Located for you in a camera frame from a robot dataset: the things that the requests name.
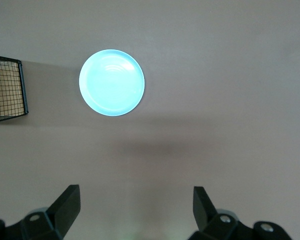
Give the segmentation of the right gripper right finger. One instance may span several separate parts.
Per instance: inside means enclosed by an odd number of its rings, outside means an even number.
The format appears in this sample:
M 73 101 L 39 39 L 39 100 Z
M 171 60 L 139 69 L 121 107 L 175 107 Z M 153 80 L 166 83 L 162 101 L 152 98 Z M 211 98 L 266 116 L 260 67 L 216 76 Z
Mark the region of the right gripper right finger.
M 193 188 L 192 211 L 198 231 L 191 240 L 290 240 L 278 224 L 257 221 L 250 228 L 229 213 L 219 213 L 202 186 Z

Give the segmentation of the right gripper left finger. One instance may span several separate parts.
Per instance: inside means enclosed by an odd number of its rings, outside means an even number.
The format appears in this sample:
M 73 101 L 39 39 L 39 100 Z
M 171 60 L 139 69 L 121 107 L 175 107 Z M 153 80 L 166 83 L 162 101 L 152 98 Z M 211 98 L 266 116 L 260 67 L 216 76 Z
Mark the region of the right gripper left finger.
M 80 186 L 69 185 L 49 206 L 6 226 L 0 219 L 0 240 L 63 240 L 81 210 Z

